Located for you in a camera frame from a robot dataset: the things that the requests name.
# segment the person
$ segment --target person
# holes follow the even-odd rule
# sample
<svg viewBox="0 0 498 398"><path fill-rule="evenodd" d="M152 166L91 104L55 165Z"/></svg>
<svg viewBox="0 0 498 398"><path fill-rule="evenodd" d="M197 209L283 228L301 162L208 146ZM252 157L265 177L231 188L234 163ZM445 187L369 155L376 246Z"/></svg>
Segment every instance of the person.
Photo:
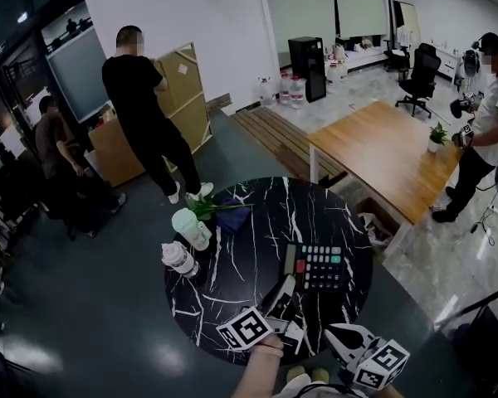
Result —
<svg viewBox="0 0 498 398"><path fill-rule="evenodd" d="M192 199L205 197L213 185L201 183L190 147L160 109L156 93L165 91L168 83L143 53L142 31L134 26L123 27L116 37L115 55L102 68L103 82L125 137L172 204L179 200L180 185L169 175L162 156L177 165Z"/></svg>
<svg viewBox="0 0 498 398"><path fill-rule="evenodd" d="M71 19L68 20L68 23L66 24L66 30L72 34L73 32L76 32L77 29L77 24L72 21Z"/></svg>
<svg viewBox="0 0 498 398"><path fill-rule="evenodd" d="M432 213L437 222L453 222L474 196L481 179L498 166L498 36L486 33L481 38L481 51L483 68L491 68L494 80L481 103L472 107L476 111L474 137L464 145L456 187L446 189L452 201L446 210Z"/></svg>
<svg viewBox="0 0 498 398"><path fill-rule="evenodd" d="M41 120L35 130L35 143L42 160L42 170L47 179L48 207L58 213L67 224L95 237L97 225L88 213L94 205L102 206L113 215L125 204L127 196L113 195L97 177L88 177L71 156L66 143L66 133L55 100L44 96L39 104ZM90 203L87 207L77 196L81 193Z"/></svg>
<svg viewBox="0 0 498 398"><path fill-rule="evenodd" d="M267 336L263 341L254 346L247 363L247 368L238 384L232 398L271 398L275 386L276 376L283 355L282 341L275 334ZM328 385L329 373L324 369L315 369L312 376L308 376L302 366L292 367L286 375L286 386L275 395L275 398L294 398L308 385ZM345 398L336 389L320 386L312 391L307 391L303 398ZM374 398L403 398L391 385L372 394Z"/></svg>

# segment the calculator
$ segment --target calculator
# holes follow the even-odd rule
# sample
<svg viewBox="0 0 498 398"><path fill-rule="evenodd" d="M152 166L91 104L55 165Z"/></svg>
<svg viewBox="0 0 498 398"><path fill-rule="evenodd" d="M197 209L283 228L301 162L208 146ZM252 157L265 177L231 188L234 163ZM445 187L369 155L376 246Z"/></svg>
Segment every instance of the calculator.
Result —
<svg viewBox="0 0 498 398"><path fill-rule="evenodd" d="M343 272L339 246L286 244L284 274L295 277L297 292L339 292Z"/></svg>

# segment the calculator button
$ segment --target calculator button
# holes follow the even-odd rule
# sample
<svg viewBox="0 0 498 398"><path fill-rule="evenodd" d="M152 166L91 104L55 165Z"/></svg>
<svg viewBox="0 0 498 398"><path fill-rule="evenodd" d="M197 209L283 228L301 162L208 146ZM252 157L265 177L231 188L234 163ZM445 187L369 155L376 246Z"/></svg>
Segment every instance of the calculator button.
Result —
<svg viewBox="0 0 498 398"><path fill-rule="evenodd" d="M306 261L304 260L297 260L297 273L304 273L306 268Z"/></svg>

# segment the wooden table top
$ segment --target wooden table top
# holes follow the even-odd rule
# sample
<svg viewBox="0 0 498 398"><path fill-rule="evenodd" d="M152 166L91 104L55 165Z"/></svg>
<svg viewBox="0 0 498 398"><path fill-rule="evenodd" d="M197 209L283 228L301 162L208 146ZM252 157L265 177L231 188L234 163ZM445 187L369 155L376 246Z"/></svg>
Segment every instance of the wooden table top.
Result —
<svg viewBox="0 0 498 398"><path fill-rule="evenodd" d="M462 151L452 142L427 150L430 128L400 110L375 102L308 136L417 224L445 187Z"/></svg>

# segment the round table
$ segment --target round table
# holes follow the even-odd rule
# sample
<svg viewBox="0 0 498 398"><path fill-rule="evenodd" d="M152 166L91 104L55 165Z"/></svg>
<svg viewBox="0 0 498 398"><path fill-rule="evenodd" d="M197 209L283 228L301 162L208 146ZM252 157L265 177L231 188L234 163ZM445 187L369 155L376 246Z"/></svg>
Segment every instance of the round table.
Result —
<svg viewBox="0 0 498 398"><path fill-rule="evenodd" d="M305 360L325 350L322 332L331 323L352 323L364 306L373 274L373 252L359 218L334 193L288 177L242 182L219 192L214 201L236 198L254 204L236 235L209 223L210 246L191 249L205 273L200 281L165 271L172 315L204 351L228 362L246 364L216 327L243 307L259 304L283 272L286 244L340 246L347 284L339 293L294 293L295 322L306 329L298 355L285 352L282 364ZM176 238L185 245L181 236Z"/></svg>

